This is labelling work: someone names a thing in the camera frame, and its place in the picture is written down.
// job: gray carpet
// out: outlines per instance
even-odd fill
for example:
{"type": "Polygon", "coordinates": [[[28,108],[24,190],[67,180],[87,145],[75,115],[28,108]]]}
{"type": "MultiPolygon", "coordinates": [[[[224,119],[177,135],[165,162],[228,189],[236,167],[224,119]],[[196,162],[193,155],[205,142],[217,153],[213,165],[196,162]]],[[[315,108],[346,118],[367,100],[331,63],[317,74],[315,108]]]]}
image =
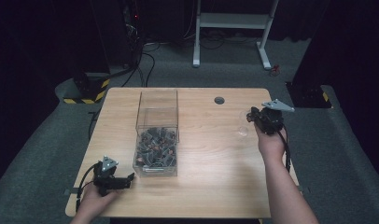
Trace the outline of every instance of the gray carpet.
{"type": "MultiPolygon", "coordinates": [[[[240,40],[218,49],[201,49],[199,68],[191,66],[192,48],[146,46],[145,51],[156,60],[149,87],[265,88],[273,99],[292,105],[285,82],[293,79],[309,42],[268,41],[271,63],[281,68],[279,76],[270,77],[261,66],[255,42],[240,40]]],[[[203,42],[210,48],[217,44],[203,42]]],[[[143,56],[140,67],[145,75],[151,65],[150,58],[143,56]]],[[[112,78],[108,88],[121,86],[128,76],[112,78]]],[[[60,99],[70,82],[56,88],[60,99]]],[[[137,72],[126,86],[141,86],[137,72]]],[[[379,176],[353,135],[333,89],[323,89],[332,109],[296,108],[293,114],[284,113],[304,197],[321,223],[379,223],[379,176]]],[[[89,142],[89,112],[102,105],[61,102],[40,125],[0,180],[0,223],[71,220],[64,213],[68,200],[64,192],[73,186],[89,142]]],[[[98,218],[94,223],[108,221],[98,218]]],[[[126,223],[140,222],[144,220],[128,219],[126,223]]]]}

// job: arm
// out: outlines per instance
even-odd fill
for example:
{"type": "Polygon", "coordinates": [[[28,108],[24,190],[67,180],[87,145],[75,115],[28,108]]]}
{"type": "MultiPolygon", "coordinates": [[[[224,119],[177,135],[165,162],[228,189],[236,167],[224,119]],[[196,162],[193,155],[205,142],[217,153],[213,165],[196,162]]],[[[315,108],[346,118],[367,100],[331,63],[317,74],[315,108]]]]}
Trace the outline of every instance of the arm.
{"type": "Polygon", "coordinates": [[[100,196],[98,188],[92,183],[85,186],[81,206],[71,224],[89,224],[101,214],[110,203],[119,196],[119,191],[109,192],[105,197],[100,196]]]}
{"type": "Polygon", "coordinates": [[[266,185],[271,216],[274,223],[318,223],[309,204],[302,197],[282,162],[284,145],[280,136],[262,133],[259,149],[265,163],[266,185]]]}

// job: table top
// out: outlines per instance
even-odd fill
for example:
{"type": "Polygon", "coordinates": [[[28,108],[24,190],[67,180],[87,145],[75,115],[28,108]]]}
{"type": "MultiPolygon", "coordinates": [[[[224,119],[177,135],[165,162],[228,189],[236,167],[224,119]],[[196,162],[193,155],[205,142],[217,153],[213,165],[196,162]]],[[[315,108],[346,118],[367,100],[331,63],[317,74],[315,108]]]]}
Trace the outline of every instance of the table top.
{"type": "MultiPolygon", "coordinates": [[[[177,90],[177,176],[139,177],[125,189],[103,217],[270,217],[264,163],[251,106],[271,101],[265,89],[112,88],[108,91],[74,187],[104,155],[118,161],[115,177],[134,172],[136,118],[141,91],[177,90]],[[223,97],[225,103],[215,103],[223,97]],[[247,135],[238,130],[243,127],[247,135]]],[[[298,185],[295,170],[291,176],[298,185]]],[[[73,216],[76,194],[66,214],[73,216]]]]}

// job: yellow and black hazard tape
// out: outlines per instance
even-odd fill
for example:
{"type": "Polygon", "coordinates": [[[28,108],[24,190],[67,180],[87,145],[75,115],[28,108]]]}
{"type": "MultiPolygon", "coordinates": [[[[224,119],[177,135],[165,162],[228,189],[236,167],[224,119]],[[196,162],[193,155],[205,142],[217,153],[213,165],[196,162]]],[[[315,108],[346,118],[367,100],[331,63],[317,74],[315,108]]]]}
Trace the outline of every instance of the yellow and black hazard tape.
{"type": "Polygon", "coordinates": [[[102,101],[103,96],[105,96],[105,90],[107,89],[108,83],[110,82],[110,79],[105,80],[100,90],[98,90],[95,93],[95,96],[92,98],[63,98],[63,101],[67,104],[97,104],[100,101],[102,101]]]}

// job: clear plastic box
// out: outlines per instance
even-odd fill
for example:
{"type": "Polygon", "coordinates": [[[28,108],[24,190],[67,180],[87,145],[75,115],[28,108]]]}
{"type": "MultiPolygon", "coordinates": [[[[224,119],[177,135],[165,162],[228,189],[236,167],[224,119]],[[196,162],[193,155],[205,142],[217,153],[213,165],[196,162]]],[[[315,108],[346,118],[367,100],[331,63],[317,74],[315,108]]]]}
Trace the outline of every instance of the clear plastic box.
{"type": "Polygon", "coordinates": [[[142,91],[133,168],[141,176],[176,176],[177,90],[142,91]]]}

